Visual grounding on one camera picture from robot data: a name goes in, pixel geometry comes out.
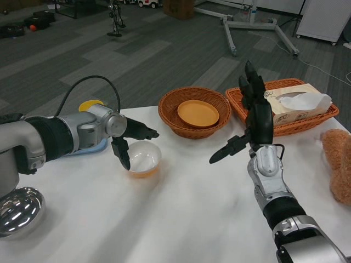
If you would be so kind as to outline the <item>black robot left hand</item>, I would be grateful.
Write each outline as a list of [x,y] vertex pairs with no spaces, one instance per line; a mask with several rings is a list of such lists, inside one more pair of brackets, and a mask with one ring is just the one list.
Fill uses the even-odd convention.
[[151,140],[158,138],[160,135],[156,130],[147,127],[144,123],[126,117],[125,120],[124,131],[121,135],[112,137],[111,145],[114,155],[120,160],[125,170],[130,170],[131,163],[128,155],[129,146],[124,138]]

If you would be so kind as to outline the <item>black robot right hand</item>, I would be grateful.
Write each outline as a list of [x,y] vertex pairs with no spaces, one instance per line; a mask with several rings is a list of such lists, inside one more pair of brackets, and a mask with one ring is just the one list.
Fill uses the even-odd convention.
[[257,150],[260,145],[273,143],[274,125],[270,103],[264,97],[265,85],[250,61],[245,64],[245,76],[239,77],[242,104],[248,111],[245,120],[246,130],[243,136],[235,135],[227,144],[210,158],[213,164],[246,148],[247,144]]

